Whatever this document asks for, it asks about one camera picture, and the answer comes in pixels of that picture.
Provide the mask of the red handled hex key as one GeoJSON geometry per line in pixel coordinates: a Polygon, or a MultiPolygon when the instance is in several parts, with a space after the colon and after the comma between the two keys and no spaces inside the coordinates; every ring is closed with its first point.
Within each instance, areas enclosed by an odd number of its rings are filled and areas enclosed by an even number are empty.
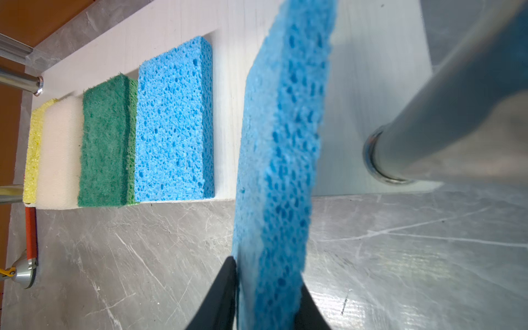
{"type": "Polygon", "coordinates": [[[29,264],[36,266],[38,259],[37,212],[33,207],[26,207],[26,251],[29,264]]]}

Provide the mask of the beige foam sponge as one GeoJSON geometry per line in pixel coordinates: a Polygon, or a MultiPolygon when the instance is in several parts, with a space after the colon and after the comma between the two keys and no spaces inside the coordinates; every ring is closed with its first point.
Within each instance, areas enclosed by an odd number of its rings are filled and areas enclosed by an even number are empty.
{"type": "Polygon", "coordinates": [[[43,117],[36,207],[78,208],[83,144],[83,99],[68,96],[47,108],[43,117]]]}

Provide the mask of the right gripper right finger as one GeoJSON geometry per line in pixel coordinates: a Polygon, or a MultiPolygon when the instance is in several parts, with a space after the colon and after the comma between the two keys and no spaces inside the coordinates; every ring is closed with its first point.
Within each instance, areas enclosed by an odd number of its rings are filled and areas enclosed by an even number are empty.
{"type": "Polygon", "coordinates": [[[301,288],[301,306],[294,318],[295,330],[331,330],[318,310],[306,284],[301,288]]]}

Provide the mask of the white two-tier shelf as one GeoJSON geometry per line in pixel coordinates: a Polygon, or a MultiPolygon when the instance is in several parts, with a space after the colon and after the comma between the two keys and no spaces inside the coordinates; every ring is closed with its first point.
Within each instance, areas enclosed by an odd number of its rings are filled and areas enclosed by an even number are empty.
{"type": "MultiPolygon", "coordinates": [[[[215,198],[233,199],[247,74],[277,1],[154,1],[44,73],[44,94],[79,95],[200,35],[213,39],[215,198]]],[[[360,159],[367,135],[394,119],[432,74],[419,1],[341,1],[314,195],[397,193],[360,159]]]]}

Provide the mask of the blue cellulose sponge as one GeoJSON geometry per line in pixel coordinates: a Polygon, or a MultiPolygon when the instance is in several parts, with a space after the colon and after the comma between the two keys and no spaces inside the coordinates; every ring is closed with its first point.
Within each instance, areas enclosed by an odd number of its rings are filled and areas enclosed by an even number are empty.
{"type": "Polygon", "coordinates": [[[335,1],[285,1],[246,79],[232,254],[239,329],[292,329],[320,155],[335,1]]]}
{"type": "Polygon", "coordinates": [[[139,203],[215,195],[213,48],[203,37],[139,68],[135,199],[139,203]]]}

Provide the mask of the green scouring sponge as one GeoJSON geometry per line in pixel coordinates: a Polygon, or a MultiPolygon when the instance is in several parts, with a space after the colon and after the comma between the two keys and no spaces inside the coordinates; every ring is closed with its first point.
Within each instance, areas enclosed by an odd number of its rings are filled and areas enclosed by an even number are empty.
{"type": "Polygon", "coordinates": [[[85,91],[78,205],[135,203],[136,106],[138,82],[124,74],[85,91]]]}

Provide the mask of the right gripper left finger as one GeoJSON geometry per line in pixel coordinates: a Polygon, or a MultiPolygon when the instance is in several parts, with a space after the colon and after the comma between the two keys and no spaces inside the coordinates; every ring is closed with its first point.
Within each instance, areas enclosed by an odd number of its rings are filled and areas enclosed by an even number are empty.
{"type": "Polygon", "coordinates": [[[237,266],[232,256],[222,265],[187,330],[231,330],[235,321],[238,288],[237,266]]]}

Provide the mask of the yellow cellulose sponge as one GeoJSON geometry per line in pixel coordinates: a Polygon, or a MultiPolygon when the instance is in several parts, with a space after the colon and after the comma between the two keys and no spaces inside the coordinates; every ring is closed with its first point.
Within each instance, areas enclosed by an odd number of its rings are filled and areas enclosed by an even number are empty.
{"type": "Polygon", "coordinates": [[[37,200],[37,180],[39,176],[44,115],[47,109],[58,101],[55,98],[48,100],[48,102],[33,110],[31,113],[23,184],[23,203],[26,206],[35,204],[37,200]]]}

